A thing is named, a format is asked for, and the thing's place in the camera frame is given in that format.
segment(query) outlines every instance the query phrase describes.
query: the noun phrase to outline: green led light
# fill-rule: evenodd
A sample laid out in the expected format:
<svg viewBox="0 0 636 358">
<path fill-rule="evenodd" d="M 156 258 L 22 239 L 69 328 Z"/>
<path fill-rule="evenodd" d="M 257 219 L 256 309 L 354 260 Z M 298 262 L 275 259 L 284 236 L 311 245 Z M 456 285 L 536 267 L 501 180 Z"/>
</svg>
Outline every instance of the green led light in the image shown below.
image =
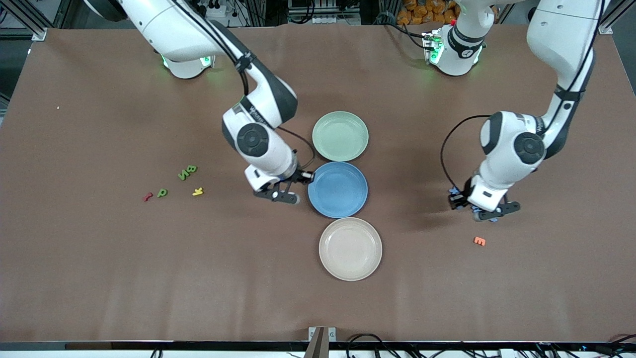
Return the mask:
<svg viewBox="0 0 636 358">
<path fill-rule="evenodd" d="M 479 47 L 479 50 L 477 50 L 477 54 L 475 55 L 475 61 L 473 61 L 473 64 L 476 64 L 477 61 L 479 61 L 479 54 L 481 53 L 482 49 L 483 47 Z"/>
<path fill-rule="evenodd" d="M 437 64 L 439 62 L 439 58 L 441 57 L 441 53 L 444 52 L 444 44 L 440 43 L 439 47 L 433 51 L 431 55 L 431 62 Z"/>
</svg>

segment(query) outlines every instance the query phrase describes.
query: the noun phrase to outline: blue plate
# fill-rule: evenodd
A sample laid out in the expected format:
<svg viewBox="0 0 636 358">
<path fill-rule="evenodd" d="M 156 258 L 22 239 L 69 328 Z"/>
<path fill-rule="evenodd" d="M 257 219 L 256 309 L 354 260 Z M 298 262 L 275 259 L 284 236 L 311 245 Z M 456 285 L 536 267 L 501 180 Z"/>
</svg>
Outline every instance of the blue plate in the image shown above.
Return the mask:
<svg viewBox="0 0 636 358">
<path fill-rule="evenodd" d="M 315 171 L 314 182 L 309 184 L 307 192 L 309 201 L 319 213 L 330 218 L 344 218 L 364 206 L 369 187 L 355 166 L 330 162 Z"/>
</svg>

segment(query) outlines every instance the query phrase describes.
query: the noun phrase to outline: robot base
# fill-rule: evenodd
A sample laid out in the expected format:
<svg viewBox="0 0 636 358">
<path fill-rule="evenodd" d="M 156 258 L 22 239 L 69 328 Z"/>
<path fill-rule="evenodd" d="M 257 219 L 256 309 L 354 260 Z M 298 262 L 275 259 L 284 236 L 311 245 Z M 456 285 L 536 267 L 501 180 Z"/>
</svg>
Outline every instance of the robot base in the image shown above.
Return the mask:
<svg viewBox="0 0 636 358">
<path fill-rule="evenodd" d="M 214 56 L 203 57 L 186 62 L 174 62 L 163 58 L 163 65 L 172 72 L 175 77 L 188 79 L 201 74 L 206 68 L 214 65 Z"/>
<path fill-rule="evenodd" d="M 470 53 L 462 54 L 465 57 L 462 58 L 450 46 L 445 45 L 448 41 L 448 33 L 452 28 L 451 25 L 444 25 L 440 29 L 422 33 L 423 36 L 426 36 L 422 39 L 424 47 L 433 48 L 433 50 L 424 50 L 424 58 L 426 63 L 437 67 L 447 75 L 461 76 L 468 73 L 479 61 L 479 54 L 484 46 L 480 46 L 477 51 L 466 50 Z"/>
</svg>

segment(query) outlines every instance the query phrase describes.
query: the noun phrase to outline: plate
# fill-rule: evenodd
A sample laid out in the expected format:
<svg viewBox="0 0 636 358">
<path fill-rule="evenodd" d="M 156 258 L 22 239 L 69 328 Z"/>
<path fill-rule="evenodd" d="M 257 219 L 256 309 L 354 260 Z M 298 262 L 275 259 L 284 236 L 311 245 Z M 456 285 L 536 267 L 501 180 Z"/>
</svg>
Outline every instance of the plate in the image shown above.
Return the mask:
<svg viewBox="0 0 636 358">
<path fill-rule="evenodd" d="M 362 172 L 345 162 L 330 162 L 314 172 L 309 201 L 319 213 L 344 218 L 357 213 L 366 202 L 369 188 Z"/>
<path fill-rule="evenodd" d="M 325 158 L 346 162 L 362 154 L 369 143 L 369 130 L 353 113 L 328 113 L 316 122 L 312 133 L 314 147 Z"/>
<path fill-rule="evenodd" d="M 369 277 L 380 264 L 382 241 L 375 228 L 359 218 L 341 218 L 322 233 L 320 260 L 329 273 L 343 281 Z"/>
</svg>

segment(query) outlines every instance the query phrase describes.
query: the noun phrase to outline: black cable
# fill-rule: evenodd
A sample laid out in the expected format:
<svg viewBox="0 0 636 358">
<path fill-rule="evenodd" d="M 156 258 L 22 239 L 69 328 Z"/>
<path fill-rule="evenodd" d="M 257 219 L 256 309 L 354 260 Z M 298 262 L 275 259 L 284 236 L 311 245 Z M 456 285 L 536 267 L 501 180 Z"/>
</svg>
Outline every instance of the black cable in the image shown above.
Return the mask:
<svg viewBox="0 0 636 358">
<path fill-rule="evenodd" d="M 305 16 L 300 20 L 300 21 L 295 21 L 292 19 L 288 19 L 290 22 L 293 22 L 294 24 L 306 24 L 307 22 L 309 22 L 313 17 L 314 17 L 314 11 L 315 11 L 315 0 L 311 0 L 311 3 L 307 4 L 307 13 L 305 14 Z"/>
<path fill-rule="evenodd" d="M 466 352 L 466 353 L 467 353 L 467 352 L 470 352 L 470 353 L 472 353 L 473 355 L 475 355 L 475 356 L 477 356 L 477 357 L 481 357 L 481 358 L 495 358 L 495 357 L 498 357 L 498 356 L 499 356 L 499 355 L 495 355 L 494 357 L 489 357 L 489 356 L 486 354 L 486 351 L 485 351 L 485 350 L 482 350 L 483 354 L 479 354 L 479 353 L 475 352 L 474 350 L 468 350 L 468 351 L 466 351 L 466 350 L 465 350 L 464 352 Z"/>
<path fill-rule="evenodd" d="M 403 25 L 403 27 L 404 27 L 404 31 L 406 31 L 405 33 L 408 35 L 408 38 L 410 38 L 410 39 L 411 39 L 411 41 L 413 41 L 413 43 L 415 44 L 415 46 L 417 46 L 417 47 L 419 47 L 419 48 L 422 48 L 422 49 L 424 49 L 424 50 L 430 50 L 430 51 L 435 50 L 433 47 L 428 47 L 428 46 L 420 45 L 419 43 L 417 43 L 417 41 L 415 41 L 415 39 L 413 38 L 413 36 L 411 35 L 411 33 L 410 33 L 410 32 L 408 32 L 408 31 L 406 30 L 406 25 Z"/>
<path fill-rule="evenodd" d="M 623 337 L 623 338 L 621 338 L 621 339 L 619 339 L 619 340 L 612 341 L 611 343 L 621 343 L 621 342 L 624 342 L 624 341 L 626 341 L 626 340 L 630 340 L 630 339 L 632 339 L 632 338 L 636 338 L 636 334 L 630 334 L 630 335 L 625 336 L 625 337 Z"/>
<path fill-rule="evenodd" d="M 576 355 L 576 354 L 574 354 L 574 353 L 570 352 L 569 350 L 566 350 L 566 351 L 565 351 L 565 353 L 567 353 L 567 354 L 571 355 L 571 356 L 572 356 L 572 358 L 580 358 L 578 355 Z"/>
<path fill-rule="evenodd" d="M 433 354 L 433 355 L 431 356 L 431 358 L 437 358 L 437 356 L 438 356 L 438 355 L 440 355 L 440 354 L 442 354 L 442 353 L 446 352 L 447 350 L 448 350 L 448 349 L 442 349 L 442 350 L 440 350 L 439 352 L 436 352 L 435 354 Z"/>
<path fill-rule="evenodd" d="M 210 22 L 207 21 L 207 19 L 203 19 L 204 21 L 207 22 L 208 26 L 204 26 L 201 22 L 199 22 L 188 10 L 186 10 L 181 4 L 179 4 L 179 2 L 177 0 L 172 0 L 172 3 L 175 4 L 179 9 L 181 9 L 181 11 L 186 14 L 186 16 L 188 16 L 190 18 L 190 20 L 194 21 L 194 23 L 196 23 L 197 25 L 199 25 L 199 27 L 205 31 L 205 33 L 210 36 L 210 38 L 216 42 L 219 47 L 221 47 L 221 49 L 223 50 L 223 52 L 225 52 L 225 54 L 230 58 L 230 60 L 232 60 L 232 64 L 236 65 L 236 63 L 238 62 L 236 56 L 234 56 L 234 54 L 232 53 L 232 51 L 230 50 L 230 47 L 228 46 L 228 44 L 225 43 L 225 41 L 223 41 L 223 38 L 221 37 L 221 35 L 218 33 L 218 31 L 214 28 L 214 26 L 212 26 L 210 24 Z M 240 77 L 241 77 L 241 81 L 243 83 L 243 93 L 245 96 L 247 96 L 249 94 L 249 83 L 247 82 L 247 77 L 245 75 L 244 72 L 240 72 L 239 73 Z"/>
<path fill-rule="evenodd" d="M 603 17 L 604 10 L 605 10 L 605 0 L 601 0 L 600 14 L 598 15 L 597 24 L 596 24 L 596 27 L 594 28 L 594 32 L 592 34 L 592 40 L 590 41 L 590 46 L 588 47 L 588 50 L 585 53 L 585 56 L 583 57 L 583 61 L 581 61 L 581 65 L 580 65 L 578 71 L 576 72 L 576 75 L 572 79 L 572 83 L 570 83 L 569 87 L 567 87 L 567 90 L 566 90 L 567 92 L 570 92 L 572 90 L 572 87 L 574 87 L 574 84 L 579 80 L 579 76 L 581 75 L 581 72 L 583 71 L 583 67 L 585 66 L 585 62 L 587 62 L 588 56 L 590 55 L 590 53 L 592 51 L 592 47 L 594 46 L 594 41 L 596 41 L 598 27 L 600 26 L 600 22 L 601 22 L 601 19 Z M 550 121 L 550 124 L 548 124 L 548 126 L 545 128 L 545 131 L 550 129 L 552 124 L 555 122 L 554 119 L 557 117 L 558 112 L 561 110 L 562 106 L 563 106 L 563 100 L 560 101 L 558 107 L 556 108 L 555 115 L 554 115 L 554 117 L 552 117 L 552 120 Z"/>
<path fill-rule="evenodd" d="M 5 10 L 2 6 L 0 6 L 0 16 L 4 13 L 2 20 L 0 20 L 0 24 L 2 24 L 6 20 L 6 16 L 9 15 L 9 11 Z"/>
<path fill-rule="evenodd" d="M 570 92 L 570 90 L 572 89 L 572 87 L 574 87 L 574 84 L 576 83 L 576 80 L 578 80 L 579 75 L 581 74 L 583 67 L 585 66 L 585 62 L 588 60 L 588 56 L 590 55 L 591 51 L 592 51 L 592 46 L 594 45 L 594 41 L 596 41 L 596 36 L 597 36 L 597 31 L 598 31 L 598 27 L 600 26 L 600 21 L 603 18 L 603 12 L 605 11 L 605 0 L 601 0 L 601 4 L 600 4 L 600 13 L 598 14 L 598 20 L 597 20 L 597 25 L 596 27 L 594 27 L 594 32 L 592 35 L 592 40 L 590 41 L 590 47 L 588 48 L 587 53 L 585 53 L 585 57 L 583 58 L 583 61 L 581 61 L 581 66 L 579 67 L 579 71 L 576 73 L 576 76 L 574 76 L 574 80 L 572 81 L 572 83 L 570 84 L 570 87 L 567 88 L 567 91 Z"/>
<path fill-rule="evenodd" d="M 163 350 L 161 349 L 161 347 L 156 347 L 155 350 L 152 352 L 152 354 L 150 354 L 150 358 L 162 358 L 163 357 Z"/>
<path fill-rule="evenodd" d="M 305 138 L 303 138 L 299 134 L 296 134 L 296 133 L 290 131 L 289 129 L 285 129 L 285 128 L 281 127 L 281 126 L 278 126 L 278 129 L 280 129 L 281 131 L 286 132 L 288 134 L 291 134 L 292 136 L 298 138 L 299 140 L 304 141 L 305 144 L 307 144 L 307 146 L 309 147 L 309 149 L 312 150 L 312 158 L 309 159 L 309 161 L 305 165 L 299 166 L 298 169 L 303 170 L 303 169 L 309 167 L 309 165 L 311 165 L 311 163 L 313 163 L 314 160 L 316 159 L 316 149 L 314 148 L 314 146 L 311 143 L 309 143 L 308 140 L 306 140 Z"/>
<path fill-rule="evenodd" d="M 380 342 L 380 344 L 384 347 L 384 349 L 385 349 L 386 351 L 388 351 L 388 352 L 389 352 L 389 353 L 390 353 L 393 357 L 395 357 L 395 358 L 401 358 L 401 357 L 399 356 L 399 354 L 398 354 L 395 350 L 393 350 L 393 349 L 391 349 L 391 348 L 387 347 L 387 344 L 386 344 L 386 343 L 384 343 L 384 342 L 380 339 L 380 337 L 376 336 L 376 335 L 375 335 L 375 334 L 373 334 L 373 333 L 361 333 L 361 334 L 357 334 L 357 335 L 353 336 L 353 337 L 349 340 L 349 342 L 347 343 L 347 358 L 351 358 L 351 356 L 349 355 L 349 349 L 351 348 L 351 343 L 353 343 L 353 342 L 354 342 L 355 340 L 357 340 L 358 338 L 362 338 L 362 337 L 373 337 L 373 338 L 375 338 L 378 342 Z"/>
<path fill-rule="evenodd" d="M 396 25 L 394 25 L 394 24 L 388 23 L 388 22 L 382 23 L 382 24 L 380 24 L 380 25 L 387 25 L 387 26 L 395 27 L 395 28 L 396 28 L 399 32 L 401 32 L 401 33 L 403 33 L 403 34 L 407 34 L 407 35 L 413 36 L 414 38 L 428 38 L 428 37 L 429 37 L 429 35 L 422 35 L 422 34 L 416 34 L 416 33 L 414 33 L 414 32 L 410 32 L 410 31 L 406 28 L 406 25 L 403 25 L 403 26 L 404 26 L 404 29 L 402 29 L 401 27 L 396 26 Z"/>
<path fill-rule="evenodd" d="M 548 357 L 548 355 L 546 354 L 546 352 L 543 350 L 543 348 L 541 348 L 539 346 L 538 343 L 535 344 L 535 346 L 537 347 L 537 352 L 539 353 L 539 355 L 541 356 L 541 358 L 550 358 Z"/>
<path fill-rule="evenodd" d="M 413 344 L 410 343 L 409 346 L 411 346 L 413 349 L 405 351 L 406 353 L 408 353 L 408 355 L 412 357 L 414 356 L 413 358 L 428 358 L 424 354 L 422 354 L 420 350 L 417 349 L 417 347 L 414 346 Z"/>
<path fill-rule="evenodd" d="M 249 27 L 249 21 L 247 19 L 247 17 L 245 16 L 245 13 L 243 13 L 243 8 L 239 6 L 239 4 L 237 4 L 237 0 L 234 0 L 234 9 L 236 11 L 236 9 L 238 8 L 238 10 L 240 11 L 240 15 L 243 16 L 243 20 L 245 20 L 245 25 L 243 25 L 243 21 L 241 21 L 241 25 L 243 25 L 244 27 Z"/>
<path fill-rule="evenodd" d="M 471 119 L 475 119 L 475 118 L 488 118 L 491 115 L 474 115 L 472 117 L 468 117 L 465 118 L 463 120 L 461 120 L 458 124 L 455 125 L 455 127 L 453 127 L 453 129 L 450 130 L 450 132 L 448 132 L 448 134 L 446 135 L 446 138 L 444 138 L 444 142 L 442 142 L 441 144 L 441 150 L 439 151 L 439 161 L 441 163 L 441 168 L 444 171 L 444 175 L 446 175 L 446 179 L 448 179 L 448 181 L 451 183 L 451 185 L 453 185 L 453 187 L 460 189 L 455 182 L 450 178 L 450 175 L 448 175 L 448 171 L 446 170 L 446 165 L 444 164 L 444 147 L 446 146 L 446 142 L 448 141 L 448 139 L 450 138 L 451 134 L 453 134 L 453 132 L 459 128 L 460 125 L 466 123 L 467 121 L 471 120 Z"/>
<path fill-rule="evenodd" d="M 254 15 L 254 16 L 256 16 L 256 17 L 260 18 L 262 21 L 265 21 L 265 17 L 262 17 L 262 16 L 261 16 L 261 15 L 259 15 L 258 13 L 253 12 L 252 10 L 250 10 L 250 9 L 247 7 L 247 5 L 246 5 L 246 4 L 243 4 L 243 5 L 245 6 L 245 10 L 247 10 L 247 12 L 248 12 L 248 13 L 250 13 L 250 14 L 252 14 L 252 15 Z"/>
</svg>

